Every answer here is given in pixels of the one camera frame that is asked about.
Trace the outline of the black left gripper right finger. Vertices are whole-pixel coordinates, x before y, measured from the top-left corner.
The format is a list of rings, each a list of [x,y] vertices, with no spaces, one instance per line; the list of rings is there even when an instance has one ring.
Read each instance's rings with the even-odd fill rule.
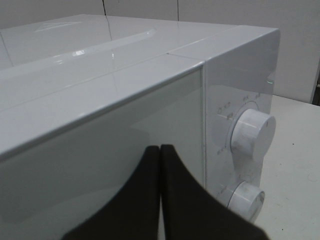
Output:
[[[212,197],[173,145],[160,147],[160,192],[167,240],[267,240],[267,234]]]

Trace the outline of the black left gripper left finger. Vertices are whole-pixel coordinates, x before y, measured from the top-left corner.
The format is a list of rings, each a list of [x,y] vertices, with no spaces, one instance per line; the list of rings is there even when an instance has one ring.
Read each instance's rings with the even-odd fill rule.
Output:
[[[156,240],[160,214],[160,148],[148,146],[127,182],[64,240]]]

